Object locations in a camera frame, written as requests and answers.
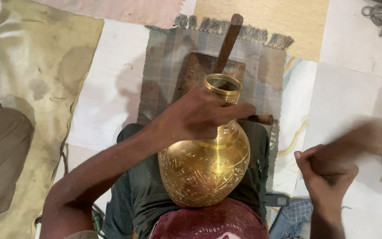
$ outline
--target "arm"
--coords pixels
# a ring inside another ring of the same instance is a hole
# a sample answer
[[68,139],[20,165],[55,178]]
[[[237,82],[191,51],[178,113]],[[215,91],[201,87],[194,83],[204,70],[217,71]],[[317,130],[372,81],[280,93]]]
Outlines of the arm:
[[140,132],[73,169],[47,195],[41,238],[94,230],[92,204],[123,172],[178,141],[214,139],[218,126],[256,112],[247,103],[222,107],[224,104],[203,88],[192,89]]
[[310,157],[323,147],[324,145],[318,145],[303,153],[294,153],[313,204],[310,238],[344,239],[341,204],[359,169],[353,164],[349,166],[348,171],[330,175],[329,178],[315,174],[311,168]]

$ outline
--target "brass pot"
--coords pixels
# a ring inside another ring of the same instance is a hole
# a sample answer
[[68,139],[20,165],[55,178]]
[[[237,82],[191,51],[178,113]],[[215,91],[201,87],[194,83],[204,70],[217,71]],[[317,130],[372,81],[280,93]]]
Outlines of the brass pot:
[[[241,83],[211,74],[204,86],[227,102],[238,101]],[[158,153],[160,174],[170,198],[182,208],[207,207],[228,196],[241,182],[250,158],[250,144],[232,120],[218,127],[213,140],[180,141]]]

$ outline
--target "wooden stick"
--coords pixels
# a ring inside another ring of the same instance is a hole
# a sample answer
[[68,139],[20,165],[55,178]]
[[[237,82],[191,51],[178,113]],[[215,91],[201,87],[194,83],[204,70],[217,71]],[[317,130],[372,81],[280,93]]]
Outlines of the wooden stick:
[[359,123],[326,144],[311,157],[312,170],[323,176],[346,173],[357,157],[364,153],[382,156],[382,121]]
[[256,122],[263,125],[272,125],[273,124],[273,116],[271,114],[265,115],[252,115],[246,118],[242,118],[240,120],[246,120],[250,122]]
[[225,68],[238,34],[240,33],[243,25],[243,17],[240,14],[234,14],[231,18],[228,31],[226,32],[225,39],[223,40],[222,47],[220,49],[218,60],[216,62],[214,74],[222,74],[223,68]]

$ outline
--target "lap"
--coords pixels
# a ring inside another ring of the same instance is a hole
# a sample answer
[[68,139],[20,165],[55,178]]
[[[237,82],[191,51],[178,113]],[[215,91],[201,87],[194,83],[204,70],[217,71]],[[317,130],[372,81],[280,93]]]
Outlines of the lap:
[[[266,213],[264,207],[261,208],[264,199],[260,195],[266,194],[268,134],[262,125],[252,122],[239,124],[249,138],[251,160],[244,178],[228,197],[244,202],[264,220]],[[117,143],[142,128],[138,124],[126,126]],[[103,231],[108,238],[130,238],[136,228],[140,238],[146,238],[160,216],[178,209],[164,188],[157,154],[154,154],[122,175],[113,185]]]

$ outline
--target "wooden handle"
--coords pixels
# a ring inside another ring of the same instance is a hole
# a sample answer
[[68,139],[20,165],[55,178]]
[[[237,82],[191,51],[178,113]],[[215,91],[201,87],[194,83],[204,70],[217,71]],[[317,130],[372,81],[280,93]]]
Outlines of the wooden handle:
[[240,120],[246,120],[251,122],[256,122],[263,125],[272,125],[273,124],[273,116],[271,114],[265,115],[252,115],[246,118],[242,118]]
[[222,74],[223,68],[225,68],[235,41],[237,40],[238,33],[240,33],[243,25],[243,17],[240,14],[234,14],[231,18],[228,31],[226,32],[225,39],[223,40],[222,47],[220,49],[218,60],[216,62],[214,74]]

